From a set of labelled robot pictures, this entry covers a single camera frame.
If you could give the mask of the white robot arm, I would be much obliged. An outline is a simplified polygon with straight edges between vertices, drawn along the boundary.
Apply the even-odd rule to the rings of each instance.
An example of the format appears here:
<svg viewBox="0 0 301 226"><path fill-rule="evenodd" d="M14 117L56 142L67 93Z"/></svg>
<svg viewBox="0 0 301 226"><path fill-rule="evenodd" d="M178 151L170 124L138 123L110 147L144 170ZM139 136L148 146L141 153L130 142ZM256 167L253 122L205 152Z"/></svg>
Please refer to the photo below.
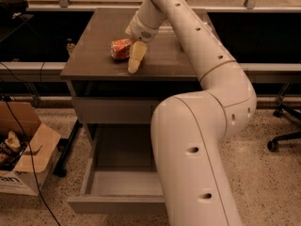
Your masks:
<svg viewBox="0 0 301 226"><path fill-rule="evenodd" d="M243 226L218 150L245 129L257 98L249 79L187 0L144 0L127 33L135 39L129 73L147 42L168 21L201 85L165 99L154 110L150 135L171 226Z"/></svg>

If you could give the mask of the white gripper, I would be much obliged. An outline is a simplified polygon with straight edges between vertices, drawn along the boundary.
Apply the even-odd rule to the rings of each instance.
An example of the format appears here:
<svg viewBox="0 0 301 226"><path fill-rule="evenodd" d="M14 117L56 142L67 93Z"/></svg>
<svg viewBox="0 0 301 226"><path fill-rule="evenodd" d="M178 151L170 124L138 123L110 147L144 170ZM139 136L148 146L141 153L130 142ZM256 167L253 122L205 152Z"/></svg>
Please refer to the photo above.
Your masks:
<svg viewBox="0 0 301 226"><path fill-rule="evenodd" d="M125 33L135 41L129 51L128 72L136 73L144 55L147 52L147 44L152 41L159 30L159 19L157 16L136 13L129 25L125 29Z"/></svg>

